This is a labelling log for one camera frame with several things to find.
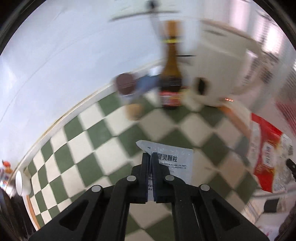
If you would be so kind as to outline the white medicine sachet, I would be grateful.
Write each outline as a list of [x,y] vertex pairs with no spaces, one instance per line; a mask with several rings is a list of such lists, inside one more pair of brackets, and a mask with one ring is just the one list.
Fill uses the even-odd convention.
[[[182,179],[186,184],[191,183],[192,166],[193,166],[193,150],[181,147],[168,146],[155,142],[144,140],[136,141],[136,145],[144,151],[152,155],[158,153],[159,163],[169,168],[170,175]],[[154,201],[152,186],[152,163],[148,182],[148,200]]]

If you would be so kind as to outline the large red food bag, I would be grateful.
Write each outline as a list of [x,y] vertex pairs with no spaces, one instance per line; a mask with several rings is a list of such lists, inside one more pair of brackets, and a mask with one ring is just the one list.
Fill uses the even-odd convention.
[[260,188],[270,193],[286,189],[292,171],[286,161],[293,157],[292,140],[262,117],[250,116],[247,159]]

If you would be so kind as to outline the green checkered tablecloth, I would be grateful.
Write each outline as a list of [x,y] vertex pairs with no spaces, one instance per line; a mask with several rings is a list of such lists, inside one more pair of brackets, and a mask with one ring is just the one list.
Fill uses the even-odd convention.
[[92,185],[107,187],[140,164],[138,140],[194,151],[191,184],[209,184],[237,210],[257,183],[246,159],[248,140],[224,113],[186,98],[175,110],[159,106],[155,92],[142,99],[144,115],[129,120],[118,95],[95,102],[64,125],[27,166],[30,202],[38,226],[44,226]]

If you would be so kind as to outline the brown sauce bottle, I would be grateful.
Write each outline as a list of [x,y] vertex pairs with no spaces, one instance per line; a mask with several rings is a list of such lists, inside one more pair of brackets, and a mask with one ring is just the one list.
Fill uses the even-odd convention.
[[180,42],[180,21],[165,21],[166,62],[159,77],[159,97],[166,109],[175,109],[181,105],[183,76],[178,66],[178,44]]

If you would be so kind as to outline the brown lidded glass jar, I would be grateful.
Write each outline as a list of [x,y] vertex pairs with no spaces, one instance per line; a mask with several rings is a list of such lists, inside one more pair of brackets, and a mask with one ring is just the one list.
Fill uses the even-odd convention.
[[139,120],[144,111],[141,97],[137,89],[137,79],[132,73],[122,73],[114,80],[116,91],[121,103],[125,106],[125,113],[129,120]]

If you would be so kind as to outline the white bowl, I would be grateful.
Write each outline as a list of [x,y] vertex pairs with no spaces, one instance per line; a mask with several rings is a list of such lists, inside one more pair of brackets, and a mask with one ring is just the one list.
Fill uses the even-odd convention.
[[16,192],[19,196],[27,196],[32,191],[29,177],[21,170],[18,170],[16,173],[15,184]]

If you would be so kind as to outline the white rice cooker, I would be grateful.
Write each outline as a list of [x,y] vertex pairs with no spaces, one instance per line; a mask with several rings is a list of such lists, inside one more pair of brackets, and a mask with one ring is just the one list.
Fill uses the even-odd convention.
[[[247,33],[223,22],[204,19],[199,23],[199,40],[188,69],[190,92],[197,102],[220,106],[232,95],[241,95],[259,82],[263,66],[260,44]],[[250,83],[243,80],[243,65],[247,51],[257,56]]]

